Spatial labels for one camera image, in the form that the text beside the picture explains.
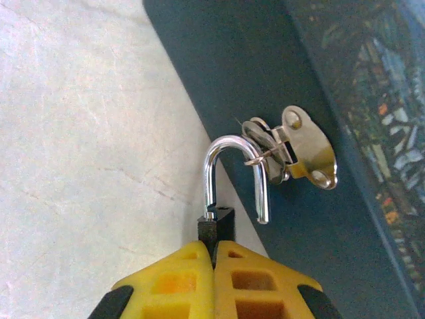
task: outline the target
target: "concrete floor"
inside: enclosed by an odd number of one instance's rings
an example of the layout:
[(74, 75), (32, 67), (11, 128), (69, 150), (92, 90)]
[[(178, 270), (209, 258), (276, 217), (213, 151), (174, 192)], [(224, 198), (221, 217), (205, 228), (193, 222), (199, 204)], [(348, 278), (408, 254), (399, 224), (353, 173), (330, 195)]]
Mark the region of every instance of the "concrete floor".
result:
[(0, 0), (0, 68), (0, 318), (86, 318), (196, 239), (210, 141), (140, 0)]

